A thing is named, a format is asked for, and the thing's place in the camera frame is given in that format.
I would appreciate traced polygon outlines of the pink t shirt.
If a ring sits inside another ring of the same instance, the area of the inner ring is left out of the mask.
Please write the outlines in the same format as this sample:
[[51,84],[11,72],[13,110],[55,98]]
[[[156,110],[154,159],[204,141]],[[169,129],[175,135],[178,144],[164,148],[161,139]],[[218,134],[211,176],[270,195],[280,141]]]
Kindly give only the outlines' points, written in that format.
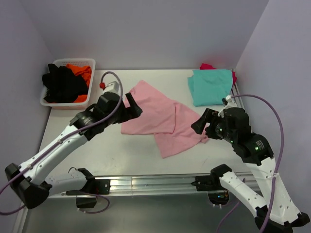
[[130,93],[142,113],[138,118],[121,124],[121,133],[127,135],[152,134],[162,158],[184,152],[208,141],[203,134],[191,128],[200,117],[186,105],[166,97],[141,80]]

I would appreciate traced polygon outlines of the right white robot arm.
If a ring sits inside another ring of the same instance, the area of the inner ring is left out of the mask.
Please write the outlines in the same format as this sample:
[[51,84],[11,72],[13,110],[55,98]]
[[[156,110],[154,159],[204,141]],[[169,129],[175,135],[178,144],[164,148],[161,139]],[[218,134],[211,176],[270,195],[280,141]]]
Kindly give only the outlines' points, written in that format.
[[259,229],[265,233],[291,233],[293,228],[310,222],[309,216],[295,206],[281,177],[275,173],[276,160],[270,144],[264,136],[252,132],[244,109],[232,107],[220,113],[207,108],[191,128],[210,139],[229,142],[250,169],[260,195],[225,164],[211,170],[210,183],[215,189],[225,188],[235,195],[252,213]]

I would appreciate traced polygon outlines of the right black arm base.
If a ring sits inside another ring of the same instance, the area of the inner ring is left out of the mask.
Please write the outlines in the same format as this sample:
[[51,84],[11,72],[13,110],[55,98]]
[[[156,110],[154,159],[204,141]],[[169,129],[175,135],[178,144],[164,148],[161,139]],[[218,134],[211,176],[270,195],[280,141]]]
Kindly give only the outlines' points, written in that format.
[[223,188],[213,175],[195,176],[191,183],[198,192],[207,192],[208,200],[212,205],[223,206],[229,202],[229,192]]

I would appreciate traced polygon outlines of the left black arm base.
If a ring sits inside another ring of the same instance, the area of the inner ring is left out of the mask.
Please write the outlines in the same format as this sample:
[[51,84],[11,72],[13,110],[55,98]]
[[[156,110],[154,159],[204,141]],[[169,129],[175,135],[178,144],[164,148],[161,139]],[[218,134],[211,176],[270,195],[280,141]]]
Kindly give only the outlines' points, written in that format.
[[[110,206],[110,200],[106,195],[110,192],[110,179],[94,179],[86,184],[81,190],[66,191],[67,196],[76,196],[76,207],[86,213],[103,212]],[[102,210],[92,211],[100,200],[106,201],[106,206]]]

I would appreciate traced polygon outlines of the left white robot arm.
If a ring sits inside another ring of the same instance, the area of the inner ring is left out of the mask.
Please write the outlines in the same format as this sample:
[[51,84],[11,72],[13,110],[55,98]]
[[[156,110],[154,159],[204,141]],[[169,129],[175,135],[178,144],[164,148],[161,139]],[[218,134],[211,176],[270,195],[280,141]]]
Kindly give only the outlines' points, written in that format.
[[67,156],[111,124],[124,123],[142,114],[143,110],[131,93],[125,96],[128,107],[118,94],[102,94],[97,103],[77,113],[62,133],[42,151],[20,165],[11,163],[6,167],[8,185],[25,207],[36,208],[49,196],[67,191],[95,194],[95,177],[85,168],[59,177],[51,177],[49,174]]

